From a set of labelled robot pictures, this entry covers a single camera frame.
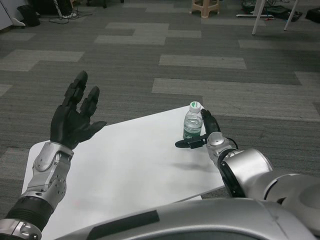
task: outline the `silver casing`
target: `silver casing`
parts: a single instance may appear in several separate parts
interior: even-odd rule
[[[256,180],[273,170],[270,161],[260,151],[253,148],[232,151],[224,158],[224,162],[228,164],[246,198],[252,198],[251,192]]]
[[[33,234],[34,239],[41,239],[42,234],[39,228],[25,221],[16,219],[1,219],[0,234],[19,237],[21,239],[30,239]]]
[[[320,178],[287,174],[270,188],[267,201],[281,201],[314,235],[320,236]]]
[[[55,210],[67,190],[66,178],[74,152],[56,142],[46,142],[33,164],[33,177],[21,198],[47,201]]]
[[[312,233],[280,204],[249,198],[217,198],[173,203],[156,208],[158,222],[99,237],[99,240],[146,239],[237,239],[237,240],[315,240]],[[59,240],[86,240],[90,231],[105,221],[83,228]],[[211,233],[206,238],[192,236]],[[186,234],[184,237],[164,238]]]
[[[209,135],[206,149],[214,165],[219,168],[218,158],[220,154],[225,150],[234,149],[234,147],[231,146],[230,141],[225,138],[221,132],[215,131]]]

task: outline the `water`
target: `water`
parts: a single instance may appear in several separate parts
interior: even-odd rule
[[[187,115],[184,120],[183,138],[190,139],[195,136],[200,136],[202,129],[202,118],[192,114]]]

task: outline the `plastic water bottle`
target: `plastic water bottle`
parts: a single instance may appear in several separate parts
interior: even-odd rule
[[[190,103],[189,111],[183,123],[183,139],[200,136],[202,128],[201,104],[197,101]]]

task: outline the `green bottle label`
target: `green bottle label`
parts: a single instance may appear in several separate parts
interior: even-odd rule
[[[192,137],[200,136],[201,130],[196,133],[191,133],[183,129],[183,139],[191,139]]]

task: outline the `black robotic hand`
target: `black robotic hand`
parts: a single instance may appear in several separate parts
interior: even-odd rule
[[[92,88],[87,98],[84,99],[80,112],[77,112],[77,104],[81,101],[88,74],[82,71],[75,78],[65,92],[62,105],[58,106],[50,129],[50,141],[74,149],[79,143],[89,140],[96,132],[107,123],[98,121],[90,124],[90,118],[97,109],[100,90],[97,86]]]
[[[211,115],[211,112],[201,109],[201,115],[203,120],[203,125],[205,128],[205,133],[209,136],[213,132],[221,132],[217,120]]]
[[[201,109],[201,115],[203,119],[203,124],[205,128],[205,135],[194,136],[192,138],[187,138],[184,140],[177,141],[175,146],[177,148],[191,148],[196,149],[200,148],[203,145],[207,144],[208,136],[213,132],[220,132],[220,127],[217,120],[208,110]]]

